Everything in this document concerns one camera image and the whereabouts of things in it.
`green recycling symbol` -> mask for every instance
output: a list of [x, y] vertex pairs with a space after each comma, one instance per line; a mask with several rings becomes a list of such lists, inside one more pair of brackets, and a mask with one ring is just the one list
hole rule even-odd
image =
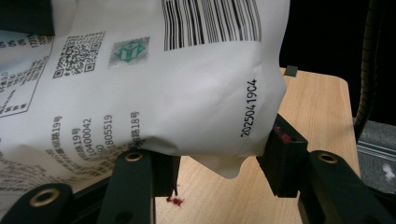
[[129, 42], [128, 44], [122, 46], [115, 54], [120, 58], [121, 61], [125, 61], [129, 63], [131, 60], [137, 58], [140, 53], [146, 48], [137, 43], [137, 42]]

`white plastic bag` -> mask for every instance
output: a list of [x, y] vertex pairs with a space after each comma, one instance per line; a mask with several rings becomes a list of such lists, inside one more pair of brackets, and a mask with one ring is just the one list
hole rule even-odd
[[80, 190], [129, 145], [225, 177], [262, 155], [288, 0], [52, 5], [55, 36], [0, 31], [0, 209], [49, 182]]

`light wood tabletop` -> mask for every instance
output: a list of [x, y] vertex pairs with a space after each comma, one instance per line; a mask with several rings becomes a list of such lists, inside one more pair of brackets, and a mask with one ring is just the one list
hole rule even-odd
[[[285, 80], [279, 114], [307, 139], [309, 151], [335, 153], [360, 175], [347, 83], [303, 71]], [[298, 198], [274, 196], [255, 158], [243, 163], [236, 178], [226, 179], [182, 157], [177, 184], [184, 203], [156, 198], [158, 224], [302, 223]]]

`gray floor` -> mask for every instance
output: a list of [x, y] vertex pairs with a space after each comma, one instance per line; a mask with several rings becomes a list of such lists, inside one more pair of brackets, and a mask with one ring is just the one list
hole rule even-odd
[[396, 126], [368, 121], [358, 142], [361, 180], [396, 194]]

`metal ring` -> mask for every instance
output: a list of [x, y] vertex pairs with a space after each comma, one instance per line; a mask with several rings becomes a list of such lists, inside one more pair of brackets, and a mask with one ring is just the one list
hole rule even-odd
[[142, 158], [143, 158], [143, 154], [138, 152], [131, 152], [125, 156], [125, 160], [127, 161], [139, 161]]
[[318, 154], [318, 158], [321, 161], [325, 161], [327, 163], [337, 163], [338, 162], [337, 158], [335, 158], [333, 155], [331, 155], [329, 153], [325, 153], [325, 152]]
[[[44, 194], [50, 194], [50, 196], [48, 198], [45, 198], [44, 200], [40, 200], [39, 197], [43, 196]], [[52, 203], [53, 201], [55, 201], [55, 199], [58, 198], [59, 194], [60, 192], [58, 189], [43, 189], [30, 200], [30, 205], [32, 205], [33, 207], [41, 207], [46, 204]]]

